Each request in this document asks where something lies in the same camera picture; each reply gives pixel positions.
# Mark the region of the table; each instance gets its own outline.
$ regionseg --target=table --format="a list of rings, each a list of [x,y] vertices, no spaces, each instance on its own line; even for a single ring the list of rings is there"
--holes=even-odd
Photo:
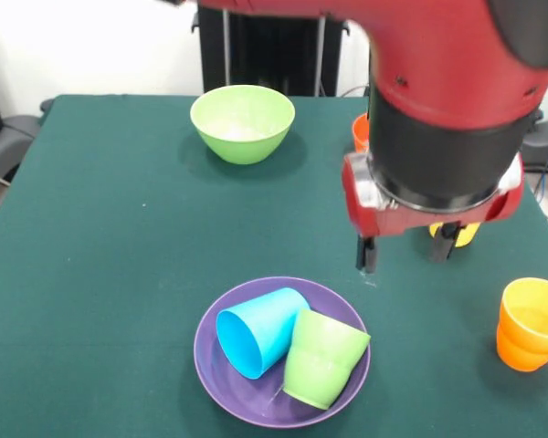
[[[503,287],[548,278],[532,196],[444,265],[426,229],[383,238],[365,276],[340,180],[365,104],[293,101],[280,148],[239,167],[197,137],[192,99],[56,100],[0,210],[0,438],[548,438],[548,366],[494,352]],[[207,307],[275,275],[333,288],[372,335],[359,396],[298,431],[229,416],[193,364]]]

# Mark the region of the plastic cup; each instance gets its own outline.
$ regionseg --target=plastic cup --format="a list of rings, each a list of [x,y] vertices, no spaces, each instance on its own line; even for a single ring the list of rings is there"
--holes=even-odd
[[[517,371],[538,370],[548,362],[548,280],[519,278],[505,287],[497,351]]]
[[[428,227],[428,232],[433,237],[437,233],[438,228],[442,226],[442,222],[439,222],[437,224],[432,224]],[[457,242],[455,243],[456,248],[461,248],[462,246],[467,246],[470,244],[473,240],[473,237],[475,237],[475,234],[477,233],[477,230],[479,230],[480,223],[475,224],[469,224],[460,232],[458,233]]]
[[[294,326],[282,389],[315,408],[329,409],[369,340],[364,331],[312,310],[302,310]]]
[[[248,379],[264,374],[288,352],[303,308],[307,300],[284,287],[219,312],[217,338],[232,367]]]
[[[367,113],[362,114],[353,122],[353,141],[356,152],[369,151],[369,119]]]

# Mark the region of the purple plate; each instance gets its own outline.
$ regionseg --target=purple plate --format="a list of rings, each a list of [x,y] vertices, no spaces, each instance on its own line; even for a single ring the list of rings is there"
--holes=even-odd
[[[281,390],[285,359],[276,363],[256,381],[242,377],[229,364],[219,346],[216,335],[217,313],[281,287],[298,290],[313,310],[367,331],[355,309],[327,287],[300,278],[273,276],[234,287],[213,303],[197,328],[194,355],[199,379],[219,406],[245,422],[289,429],[322,422],[347,406],[364,384],[369,371],[371,351],[367,347],[345,389],[328,411],[321,411],[295,400]]]

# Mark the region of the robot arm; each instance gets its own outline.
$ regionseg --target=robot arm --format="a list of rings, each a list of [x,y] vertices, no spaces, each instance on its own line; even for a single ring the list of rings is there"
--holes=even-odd
[[[517,153],[548,88],[548,0],[201,3],[246,14],[352,19],[367,31],[373,157],[349,154],[342,173],[360,267],[373,269],[379,235],[453,224],[441,236],[447,256],[461,226],[517,208]]]

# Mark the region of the yellow cup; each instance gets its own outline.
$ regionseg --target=yellow cup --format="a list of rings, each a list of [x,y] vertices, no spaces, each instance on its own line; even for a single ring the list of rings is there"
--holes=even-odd
[[[505,287],[497,352],[517,371],[535,371],[548,362],[548,280],[519,278]]]
[[[430,235],[433,237],[437,233],[438,228],[442,226],[442,222],[439,222],[437,224],[432,224],[428,227],[428,231],[430,232]],[[475,234],[477,233],[477,230],[480,227],[480,223],[476,224],[469,224],[462,230],[460,230],[460,233],[458,233],[458,239],[455,243],[456,248],[461,248],[462,246],[467,246],[471,243],[471,240],[473,240],[473,237],[475,237]]]

